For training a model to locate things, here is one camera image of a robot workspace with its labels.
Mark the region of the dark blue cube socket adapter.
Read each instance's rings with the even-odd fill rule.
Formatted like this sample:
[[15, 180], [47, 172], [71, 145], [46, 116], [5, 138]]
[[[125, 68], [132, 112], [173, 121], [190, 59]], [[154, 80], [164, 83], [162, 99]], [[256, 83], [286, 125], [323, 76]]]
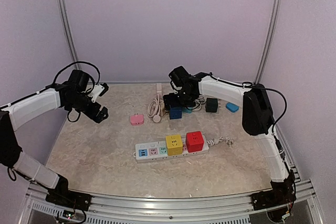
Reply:
[[182, 118], [182, 108], [173, 107], [169, 109], [169, 118], [170, 120], [181, 119]]

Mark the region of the yellow cube socket adapter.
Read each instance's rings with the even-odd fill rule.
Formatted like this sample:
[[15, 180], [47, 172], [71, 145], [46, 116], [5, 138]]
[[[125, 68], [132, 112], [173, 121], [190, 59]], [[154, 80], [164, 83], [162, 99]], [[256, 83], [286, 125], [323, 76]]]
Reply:
[[166, 136], [165, 143], [168, 156], [181, 155], [183, 153], [183, 142], [179, 134]]

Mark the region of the red cube socket adapter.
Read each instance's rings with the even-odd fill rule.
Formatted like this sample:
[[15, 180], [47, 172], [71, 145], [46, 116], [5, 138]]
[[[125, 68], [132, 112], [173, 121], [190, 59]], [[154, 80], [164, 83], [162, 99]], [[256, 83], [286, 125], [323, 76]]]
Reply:
[[186, 147], [189, 153], [201, 151], [204, 146], [204, 138], [201, 131], [188, 132], [186, 134]]

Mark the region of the white multicolour power strip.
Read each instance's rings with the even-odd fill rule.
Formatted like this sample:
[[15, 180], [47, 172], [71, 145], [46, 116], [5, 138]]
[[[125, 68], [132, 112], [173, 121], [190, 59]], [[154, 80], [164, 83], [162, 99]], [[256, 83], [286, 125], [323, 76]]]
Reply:
[[186, 137], [182, 138], [183, 151], [178, 155], [167, 154], [166, 141], [156, 141], [156, 142], [147, 142], [141, 144], [135, 144], [135, 151], [133, 152], [133, 157], [138, 163], [144, 162], [156, 162], [163, 161], [166, 159], [175, 159], [188, 156], [196, 156], [200, 154], [205, 154], [209, 151], [209, 146], [206, 141], [204, 142], [203, 148], [201, 151], [189, 152], [186, 146]]

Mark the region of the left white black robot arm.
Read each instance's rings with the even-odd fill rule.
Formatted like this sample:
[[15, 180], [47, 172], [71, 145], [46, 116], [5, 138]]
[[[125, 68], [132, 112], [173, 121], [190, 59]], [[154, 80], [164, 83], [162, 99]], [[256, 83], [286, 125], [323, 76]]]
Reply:
[[67, 112], [84, 114], [95, 123], [108, 118], [106, 107], [97, 102], [109, 87], [78, 69], [74, 69], [67, 81], [62, 84], [53, 82], [24, 98], [1, 107], [1, 164], [8, 172], [15, 171], [28, 180], [53, 189], [53, 197], [66, 206], [73, 201], [73, 193], [60, 185], [64, 179], [57, 173], [35, 160], [19, 146], [15, 132], [31, 120], [59, 108]]

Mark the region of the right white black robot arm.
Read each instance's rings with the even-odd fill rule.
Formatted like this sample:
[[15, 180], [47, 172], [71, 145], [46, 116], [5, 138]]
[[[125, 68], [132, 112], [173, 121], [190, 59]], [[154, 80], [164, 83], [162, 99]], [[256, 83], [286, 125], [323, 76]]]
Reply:
[[269, 201], [281, 204], [293, 188], [295, 176], [287, 164], [285, 151], [278, 138], [273, 110], [268, 98], [269, 88], [251, 82], [233, 83], [215, 77], [212, 73], [190, 74], [183, 66], [169, 73], [170, 83], [181, 106], [195, 104], [204, 95], [227, 101], [242, 110], [242, 127], [255, 138], [267, 162], [272, 190]]

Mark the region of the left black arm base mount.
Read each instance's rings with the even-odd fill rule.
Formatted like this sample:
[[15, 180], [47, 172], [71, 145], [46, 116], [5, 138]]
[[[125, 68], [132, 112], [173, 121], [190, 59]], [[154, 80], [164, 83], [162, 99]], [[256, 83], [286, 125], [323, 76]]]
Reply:
[[46, 201], [55, 205], [88, 211], [92, 196], [68, 188], [68, 179], [60, 176], [54, 189], [48, 188]]

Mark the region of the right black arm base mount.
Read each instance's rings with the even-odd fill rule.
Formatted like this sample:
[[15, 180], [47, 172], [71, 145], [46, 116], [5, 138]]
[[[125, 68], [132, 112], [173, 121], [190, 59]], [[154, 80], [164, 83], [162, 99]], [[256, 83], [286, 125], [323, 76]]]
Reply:
[[254, 210], [277, 207], [293, 203], [296, 200], [295, 182], [287, 178], [284, 182], [271, 182], [271, 190], [260, 191], [251, 195]]

